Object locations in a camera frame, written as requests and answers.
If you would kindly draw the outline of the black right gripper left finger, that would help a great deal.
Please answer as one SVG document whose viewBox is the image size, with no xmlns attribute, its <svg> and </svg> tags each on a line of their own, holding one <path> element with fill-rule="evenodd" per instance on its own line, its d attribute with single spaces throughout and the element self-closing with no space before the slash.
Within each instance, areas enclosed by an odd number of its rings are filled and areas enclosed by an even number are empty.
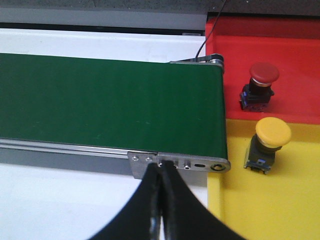
<svg viewBox="0 0 320 240">
<path fill-rule="evenodd" d="M 158 240 L 161 225 L 160 188 L 159 167 L 151 163 L 138 188 L 120 212 L 90 239 Z"/>
</svg>

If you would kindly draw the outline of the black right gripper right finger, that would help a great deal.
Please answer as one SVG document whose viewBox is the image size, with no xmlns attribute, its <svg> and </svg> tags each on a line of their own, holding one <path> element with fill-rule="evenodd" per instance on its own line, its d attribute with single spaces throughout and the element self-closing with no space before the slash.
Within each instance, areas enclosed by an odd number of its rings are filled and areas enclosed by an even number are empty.
<svg viewBox="0 0 320 240">
<path fill-rule="evenodd" d="M 167 240 L 242 240 L 192 193 L 172 161 L 160 167 L 162 212 Z"/>
</svg>

